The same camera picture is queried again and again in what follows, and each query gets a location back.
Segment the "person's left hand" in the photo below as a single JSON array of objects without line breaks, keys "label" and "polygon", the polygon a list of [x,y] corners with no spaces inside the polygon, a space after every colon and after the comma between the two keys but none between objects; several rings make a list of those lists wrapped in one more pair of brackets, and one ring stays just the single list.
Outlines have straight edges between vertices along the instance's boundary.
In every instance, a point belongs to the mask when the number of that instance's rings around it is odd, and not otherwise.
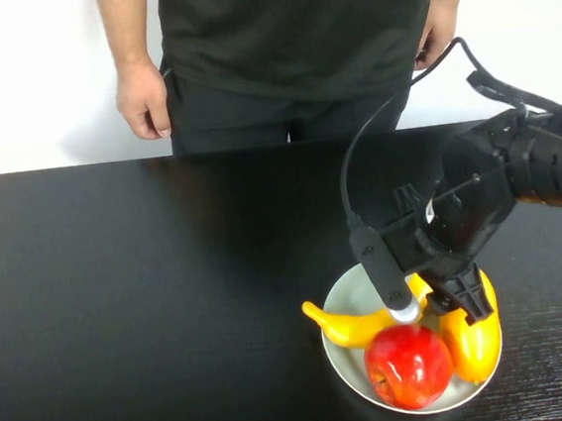
[{"label": "person's left hand", "polygon": [[454,39],[457,9],[455,0],[430,0],[424,31],[414,63],[416,71],[432,65]]}]

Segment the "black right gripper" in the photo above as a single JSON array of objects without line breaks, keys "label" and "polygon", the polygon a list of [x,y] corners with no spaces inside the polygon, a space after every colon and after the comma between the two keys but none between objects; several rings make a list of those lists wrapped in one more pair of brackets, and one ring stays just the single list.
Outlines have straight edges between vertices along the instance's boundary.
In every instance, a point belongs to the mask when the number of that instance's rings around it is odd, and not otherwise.
[{"label": "black right gripper", "polygon": [[456,306],[469,326],[491,317],[496,305],[473,259],[515,205],[505,172],[496,168],[456,187],[445,178],[428,197],[406,184],[394,198],[398,216],[382,237],[404,273],[428,282],[434,313],[449,314]]}]

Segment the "person's right hand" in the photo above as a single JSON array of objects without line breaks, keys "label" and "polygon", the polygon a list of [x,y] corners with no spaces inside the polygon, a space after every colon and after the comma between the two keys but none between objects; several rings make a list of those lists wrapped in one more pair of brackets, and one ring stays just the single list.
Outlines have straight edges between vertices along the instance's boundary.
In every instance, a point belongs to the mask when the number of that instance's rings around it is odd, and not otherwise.
[{"label": "person's right hand", "polygon": [[117,71],[118,111],[135,136],[156,140],[171,136],[167,88],[163,76],[149,58]]}]

